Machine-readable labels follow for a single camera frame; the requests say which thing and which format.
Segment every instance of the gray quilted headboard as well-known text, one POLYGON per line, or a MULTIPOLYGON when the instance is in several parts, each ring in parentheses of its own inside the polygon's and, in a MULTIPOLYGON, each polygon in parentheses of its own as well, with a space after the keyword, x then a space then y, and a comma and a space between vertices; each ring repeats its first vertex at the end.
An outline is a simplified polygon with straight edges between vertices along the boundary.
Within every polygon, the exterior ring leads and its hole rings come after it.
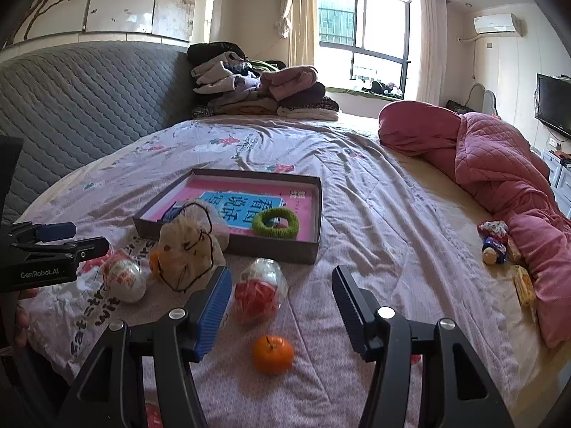
POLYGON ((64 175, 188 119, 192 95, 183 47, 84 42, 0 63, 0 133, 25 140, 4 222, 64 175))

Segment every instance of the electrical outlet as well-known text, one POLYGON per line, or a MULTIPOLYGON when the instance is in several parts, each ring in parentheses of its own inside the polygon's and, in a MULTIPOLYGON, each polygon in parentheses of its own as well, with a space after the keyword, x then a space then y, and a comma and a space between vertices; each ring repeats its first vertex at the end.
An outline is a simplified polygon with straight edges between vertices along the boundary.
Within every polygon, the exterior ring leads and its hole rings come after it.
POLYGON ((559 143, 555 138, 549 137, 549 146, 555 149, 561 149, 561 143, 559 143))

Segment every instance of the green hair tie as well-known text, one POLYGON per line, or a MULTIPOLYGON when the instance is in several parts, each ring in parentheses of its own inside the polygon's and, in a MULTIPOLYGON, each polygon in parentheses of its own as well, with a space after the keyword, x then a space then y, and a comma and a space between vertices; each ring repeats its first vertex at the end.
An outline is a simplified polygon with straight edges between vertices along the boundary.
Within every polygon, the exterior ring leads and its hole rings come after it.
POLYGON ((252 229, 256 235, 271 237, 271 238, 284 238, 286 240, 295 240, 299 231, 298 216, 295 215, 291 209, 288 208, 271 208, 264 210, 256 215, 252 221, 252 229), (268 227, 266 223, 268 220, 280 217, 287 220, 288 226, 284 228, 268 227))

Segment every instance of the tree branch painting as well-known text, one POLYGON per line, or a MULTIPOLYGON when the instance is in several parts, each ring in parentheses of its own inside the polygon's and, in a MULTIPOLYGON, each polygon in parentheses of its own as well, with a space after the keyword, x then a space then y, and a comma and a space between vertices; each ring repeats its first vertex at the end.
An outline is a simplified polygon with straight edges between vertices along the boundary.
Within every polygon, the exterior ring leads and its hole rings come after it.
POLYGON ((38 19, 43 14, 45 14, 47 11, 49 11, 54 6, 60 4, 64 1, 70 1, 70 0, 57 0, 53 3, 50 3, 50 0, 35 0, 34 3, 32 4, 32 6, 30 7, 30 9, 28 9, 22 15, 22 18, 21 18, 19 24, 14 28, 14 30, 12 31, 12 33, 8 37, 8 40, 6 41, 5 46, 8 47, 9 45, 12 45, 14 43, 14 39, 16 37, 16 34, 22 28, 22 26, 25 24, 26 20, 28 20, 28 18, 30 16, 32 16, 32 18, 30 19, 30 22, 28 22, 26 32, 24 33, 24 40, 28 39, 28 34, 30 33, 30 29, 32 28, 32 25, 34 24, 36 19, 38 19))

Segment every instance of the metal bolt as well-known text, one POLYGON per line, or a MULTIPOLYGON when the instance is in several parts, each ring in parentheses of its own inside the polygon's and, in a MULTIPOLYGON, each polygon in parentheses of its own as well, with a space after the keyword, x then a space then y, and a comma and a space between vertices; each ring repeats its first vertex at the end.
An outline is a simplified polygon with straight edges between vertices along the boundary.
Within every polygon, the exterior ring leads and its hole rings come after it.
POLYGON ((125 326, 125 323, 122 320, 112 320, 109 323, 109 329, 111 331, 119 331, 121 328, 125 326))
POLYGON ((456 324, 452 319, 442 319, 440 320, 440 326, 445 330, 453 330, 456 327, 456 324))
POLYGON ((393 317, 395 317, 395 311, 393 309, 391 309, 390 307, 381 307, 379 308, 379 310, 377 311, 377 313, 379 314, 379 317, 382 317, 383 319, 392 319, 393 317))
POLYGON ((177 307, 168 313, 168 316, 173 320, 182 319, 186 315, 186 311, 177 307))

